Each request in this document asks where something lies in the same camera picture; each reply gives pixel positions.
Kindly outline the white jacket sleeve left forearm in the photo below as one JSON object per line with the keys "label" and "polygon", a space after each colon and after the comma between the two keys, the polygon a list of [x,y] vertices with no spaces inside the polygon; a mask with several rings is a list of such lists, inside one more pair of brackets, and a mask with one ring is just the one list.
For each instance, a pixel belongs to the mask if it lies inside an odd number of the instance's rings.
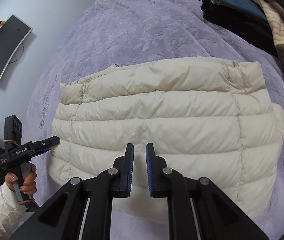
{"label": "white jacket sleeve left forearm", "polygon": [[15,193],[4,183],[0,186],[0,239],[9,239],[24,217],[26,207],[20,205]]}

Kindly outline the left hand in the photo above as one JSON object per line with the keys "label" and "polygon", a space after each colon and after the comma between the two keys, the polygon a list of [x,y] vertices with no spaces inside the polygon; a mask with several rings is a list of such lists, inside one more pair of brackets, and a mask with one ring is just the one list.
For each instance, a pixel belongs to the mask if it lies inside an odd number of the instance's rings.
{"label": "left hand", "polygon": [[[35,182],[35,179],[37,178],[36,170],[37,170],[36,166],[32,164],[31,172],[24,180],[24,183],[22,187],[20,188],[20,192],[27,194],[27,195],[33,195],[37,192],[37,188],[36,188],[37,184]],[[16,182],[17,180],[18,180],[18,177],[11,172],[8,172],[5,176],[6,185],[13,192],[15,191],[13,187],[13,183]]]}

